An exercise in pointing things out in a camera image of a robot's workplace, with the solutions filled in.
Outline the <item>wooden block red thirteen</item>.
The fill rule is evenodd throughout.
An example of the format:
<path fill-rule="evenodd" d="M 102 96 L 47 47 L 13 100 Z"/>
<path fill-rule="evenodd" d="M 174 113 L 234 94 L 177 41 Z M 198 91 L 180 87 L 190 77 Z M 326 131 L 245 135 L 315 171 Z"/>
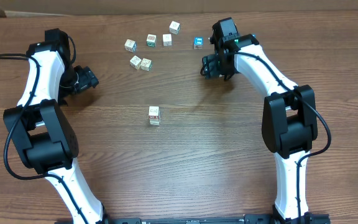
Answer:
<path fill-rule="evenodd" d="M 149 106 L 149 116 L 160 116 L 160 108 L 158 106 Z"/>

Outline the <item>wooden block red three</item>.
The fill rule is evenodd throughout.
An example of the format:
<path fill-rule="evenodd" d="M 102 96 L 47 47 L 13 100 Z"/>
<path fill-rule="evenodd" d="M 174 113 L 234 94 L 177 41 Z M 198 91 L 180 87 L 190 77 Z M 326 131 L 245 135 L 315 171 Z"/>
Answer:
<path fill-rule="evenodd" d="M 149 116 L 151 122 L 160 122 L 160 116 Z"/>

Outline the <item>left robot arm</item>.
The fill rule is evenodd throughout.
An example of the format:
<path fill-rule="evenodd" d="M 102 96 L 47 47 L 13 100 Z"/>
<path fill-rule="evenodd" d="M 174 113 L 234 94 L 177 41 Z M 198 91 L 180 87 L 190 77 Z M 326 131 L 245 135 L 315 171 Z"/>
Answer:
<path fill-rule="evenodd" d="M 9 144 L 28 169 L 46 179 L 56 189 L 72 215 L 72 223 L 108 223 L 103 204 L 94 196 L 78 163 L 76 134 L 61 106 L 65 97 L 98 85 L 89 67 L 74 67 L 76 49 L 73 39 L 60 29 L 45 31 L 45 40 L 29 45 L 25 54 L 0 54 L 0 59 L 26 60 L 29 75 L 24 93 L 14 108 L 3 114 L 8 130 L 3 160 L 9 174 L 19 180 L 8 161 Z"/>

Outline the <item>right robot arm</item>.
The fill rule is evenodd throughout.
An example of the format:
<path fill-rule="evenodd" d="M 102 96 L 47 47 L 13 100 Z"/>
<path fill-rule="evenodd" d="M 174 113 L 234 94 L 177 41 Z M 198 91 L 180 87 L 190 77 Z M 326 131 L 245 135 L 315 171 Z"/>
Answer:
<path fill-rule="evenodd" d="M 317 137 L 313 89 L 298 86 L 266 57 L 259 41 L 241 35 L 232 18 L 212 26 L 214 53 L 203 57 L 200 74 L 228 81 L 243 74 L 264 99 L 262 138 L 273 153 L 277 196 L 272 215 L 247 215 L 246 223 L 327 223 L 327 215 L 310 213 L 306 202 L 306 164 Z"/>

